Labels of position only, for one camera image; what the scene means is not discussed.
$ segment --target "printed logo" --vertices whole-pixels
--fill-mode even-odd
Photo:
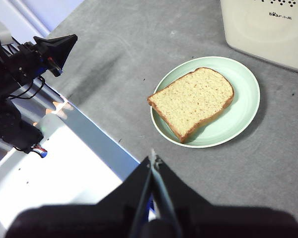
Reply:
[[[284,18],[284,19],[292,20],[291,16],[283,16],[283,15],[279,15],[278,13],[275,13],[275,12],[270,12],[269,15],[274,16],[274,17],[278,17],[278,18]]]

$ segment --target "plate rim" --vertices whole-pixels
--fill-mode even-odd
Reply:
[[[249,125],[250,123],[253,121],[254,117],[256,116],[257,114],[257,111],[258,111],[258,108],[259,108],[259,104],[260,104],[260,89],[259,89],[259,84],[258,84],[258,81],[255,77],[255,75],[252,73],[252,71],[250,71],[250,69],[248,67],[246,67],[245,65],[243,65],[242,63],[234,60],[234,59],[231,59],[231,58],[227,58],[227,57],[222,57],[222,56],[205,56],[205,57],[199,57],[199,58],[195,58],[195,59],[191,59],[189,61],[186,61],[180,65],[178,65],[177,67],[175,67],[174,69],[172,69],[169,73],[167,73],[163,78],[162,80],[158,83],[158,85],[156,86],[156,88],[154,89],[154,92],[153,93],[156,93],[157,92],[157,89],[159,88],[160,84],[165,80],[165,78],[167,76],[169,76],[172,72],[174,72],[177,68],[187,64],[187,63],[190,63],[192,61],[196,61],[196,60],[201,60],[201,59],[207,59],[207,58],[218,58],[218,59],[224,59],[224,60],[229,60],[229,61],[232,61],[234,63],[237,63],[239,64],[240,66],[242,66],[243,68],[246,69],[246,71],[249,72],[250,76],[252,77],[252,79],[254,80],[255,84],[256,84],[256,89],[257,89],[257,93],[258,93],[258,98],[257,98],[257,104],[256,104],[256,109],[254,110],[254,113],[253,115],[250,117],[249,121],[245,124],[245,126],[239,130],[237,133],[235,133],[234,135],[230,136],[229,138],[226,138],[224,140],[221,140],[220,142],[217,142],[217,143],[213,143],[213,144],[209,144],[209,145],[188,145],[188,144],[182,144],[182,143],[179,143],[177,141],[174,141],[172,139],[170,139],[169,137],[167,137],[160,129],[159,127],[157,126],[154,118],[153,118],[153,109],[152,109],[152,106],[150,106],[150,115],[151,115],[151,120],[153,122],[153,125],[154,127],[157,129],[157,131],[165,138],[167,139],[168,141],[176,144],[176,145],[179,145],[179,146],[182,146],[182,147],[187,147],[187,148],[208,148],[208,147],[213,147],[213,146],[217,146],[217,145],[220,145],[220,144],[223,144],[225,142],[228,142],[229,140],[232,140],[233,138],[237,137],[239,134],[241,134]]]

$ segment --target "bread crust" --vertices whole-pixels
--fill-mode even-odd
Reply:
[[[199,70],[199,69],[201,69],[201,68],[207,68],[207,69],[210,69],[210,70],[212,70],[212,71],[214,71],[214,72],[216,72],[216,73],[219,73],[219,72],[215,71],[214,69],[211,69],[211,68],[208,68],[208,67],[199,67],[199,68],[195,69],[194,71],[185,74],[184,76],[193,74],[195,71],[197,71],[197,70]],[[184,76],[182,76],[182,77],[180,77],[180,78],[174,80],[174,81],[173,81],[172,83],[170,83],[168,86],[166,86],[165,88],[163,88],[163,89],[161,89],[161,90],[155,92],[154,94],[156,94],[156,93],[158,93],[158,92],[160,92],[160,91],[165,90],[166,88],[170,87],[173,83],[175,83],[175,82],[178,81],[179,79],[183,78]],[[229,82],[223,75],[222,75],[222,77],[229,83],[229,85],[230,85],[230,87],[231,87],[231,89],[232,89],[232,96],[226,100],[226,102],[223,104],[221,110],[219,110],[217,113],[215,113],[214,115],[210,116],[209,118],[201,119],[200,121],[198,121],[197,123],[195,123],[195,124],[193,125],[193,127],[191,127],[190,130],[188,130],[187,133],[186,133],[184,136],[181,136],[181,135],[180,135],[180,133],[175,129],[175,127],[172,125],[172,123],[169,122],[169,121],[167,120],[166,116],[165,116],[165,115],[164,115],[164,114],[157,108],[156,104],[151,100],[151,97],[152,97],[154,94],[152,94],[152,95],[150,95],[149,97],[147,97],[147,102],[148,102],[148,104],[149,104],[150,106],[152,106],[152,107],[154,108],[154,110],[159,114],[159,116],[160,116],[160,117],[161,117],[161,118],[168,124],[168,126],[169,126],[170,129],[173,131],[173,133],[179,138],[180,142],[181,142],[181,143],[184,143],[185,140],[186,140],[191,134],[193,134],[198,128],[200,128],[200,127],[202,127],[202,126],[205,126],[205,125],[211,123],[212,121],[214,121],[216,118],[218,118],[218,117],[222,114],[223,110],[224,110],[225,108],[227,108],[227,107],[231,104],[231,102],[233,101],[233,98],[234,98],[234,95],[235,95],[234,88],[233,88],[233,86],[231,85],[231,83],[230,83],[230,82]]]

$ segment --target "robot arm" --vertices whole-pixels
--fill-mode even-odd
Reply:
[[[26,42],[18,46],[19,51],[8,55],[2,45],[11,44],[8,30],[0,23],[0,138],[17,149],[29,153],[43,139],[41,131],[21,118],[19,110],[11,101],[11,94],[18,88],[33,83],[36,77],[49,70],[60,76],[65,61],[77,41],[76,35],[54,39],[34,37],[36,44]]]

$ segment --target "black dot pattern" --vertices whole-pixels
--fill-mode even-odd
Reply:
[[[289,1],[289,0],[269,0],[266,2],[270,2],[271,4],[274,4],[275,2],[277,2],[281,6],[289,6],[289,7],[294,7],[296,5],[295,1]]]

